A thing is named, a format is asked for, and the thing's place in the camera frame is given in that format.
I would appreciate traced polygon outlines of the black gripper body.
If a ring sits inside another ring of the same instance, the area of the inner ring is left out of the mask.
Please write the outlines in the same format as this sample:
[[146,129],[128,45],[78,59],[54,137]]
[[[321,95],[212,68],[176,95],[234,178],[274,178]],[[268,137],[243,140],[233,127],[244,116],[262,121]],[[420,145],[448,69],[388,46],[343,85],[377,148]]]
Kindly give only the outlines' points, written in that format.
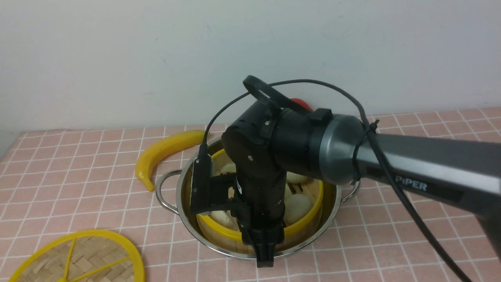
[[222,135],[227,156],[236,165],[235,216],[243,242],[278,245],[284,240],[286,172],[277,164],[272,136],[277,114],[254,102]]

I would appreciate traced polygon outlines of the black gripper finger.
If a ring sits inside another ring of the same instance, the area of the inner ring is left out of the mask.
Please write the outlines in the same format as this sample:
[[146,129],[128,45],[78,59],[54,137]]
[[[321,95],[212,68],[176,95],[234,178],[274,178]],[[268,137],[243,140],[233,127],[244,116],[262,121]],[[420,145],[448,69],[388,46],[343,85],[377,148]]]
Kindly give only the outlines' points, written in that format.
[[270,268],[270,243],[258,242],[255,244],[256,267]]

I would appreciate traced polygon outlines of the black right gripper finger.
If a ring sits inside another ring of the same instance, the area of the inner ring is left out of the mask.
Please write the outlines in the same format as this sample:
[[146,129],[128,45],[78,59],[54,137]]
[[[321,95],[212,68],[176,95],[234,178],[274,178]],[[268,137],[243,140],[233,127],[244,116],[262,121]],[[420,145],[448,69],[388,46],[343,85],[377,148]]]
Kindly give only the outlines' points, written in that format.
[[271,235],[269,237],[269,268],[274,266],[274,257],[284,239],[284,235]]

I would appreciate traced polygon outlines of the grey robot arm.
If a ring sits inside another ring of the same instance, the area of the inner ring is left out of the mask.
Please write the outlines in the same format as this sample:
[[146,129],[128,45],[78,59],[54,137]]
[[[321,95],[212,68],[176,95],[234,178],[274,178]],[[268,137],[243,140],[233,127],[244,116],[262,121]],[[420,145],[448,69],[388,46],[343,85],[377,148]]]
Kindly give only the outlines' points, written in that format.
[[285,98],[258,101],[223,134],[236,164],[225,210],[236,212],[258,264],[283,241],[286,172],[332,184],[369,178],[474,214],[500,255],[500,144],[377,134],[377,123]]

